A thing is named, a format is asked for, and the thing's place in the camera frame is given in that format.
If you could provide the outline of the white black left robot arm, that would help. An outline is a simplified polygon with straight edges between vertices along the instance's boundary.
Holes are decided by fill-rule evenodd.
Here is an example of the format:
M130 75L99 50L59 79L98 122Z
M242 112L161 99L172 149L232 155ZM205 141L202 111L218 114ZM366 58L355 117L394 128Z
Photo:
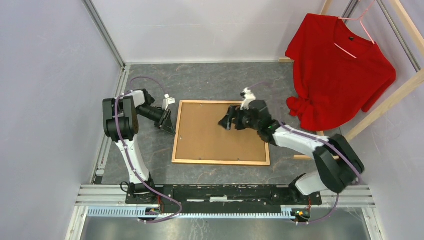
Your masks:
M146 89L130 90L102 101L104 133L119 148L128 170L129 182L125 192L133 198L138 196L145 204L156 200L157 190L139 147L138 117L152 121L155 128L166 133L176 133L169 109L176 100L166 93L161 107L153 106L154 102Z

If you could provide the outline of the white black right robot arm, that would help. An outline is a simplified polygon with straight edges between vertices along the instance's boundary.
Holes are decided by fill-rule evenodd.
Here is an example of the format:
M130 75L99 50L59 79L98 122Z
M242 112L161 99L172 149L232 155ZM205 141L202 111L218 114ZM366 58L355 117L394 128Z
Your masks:
M317 170L297 177L290 184L288 196L295 204L302 204L315 192L330 190L339 194L354 181L362 180L365 166L344 136L319 136L297 130L273 119L263 100L231 105L218 124L228 131L232 127L238 131L253 129L265 143L314 160Z

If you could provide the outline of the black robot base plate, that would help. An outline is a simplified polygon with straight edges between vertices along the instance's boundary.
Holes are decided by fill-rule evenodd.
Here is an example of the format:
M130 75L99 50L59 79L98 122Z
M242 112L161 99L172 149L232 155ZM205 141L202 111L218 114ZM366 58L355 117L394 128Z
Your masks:
M130 197L126 204L158 205L173 214L271 214L282 206L310 207L323 203L320 192L302 195L289 185L155 185L155 192Z

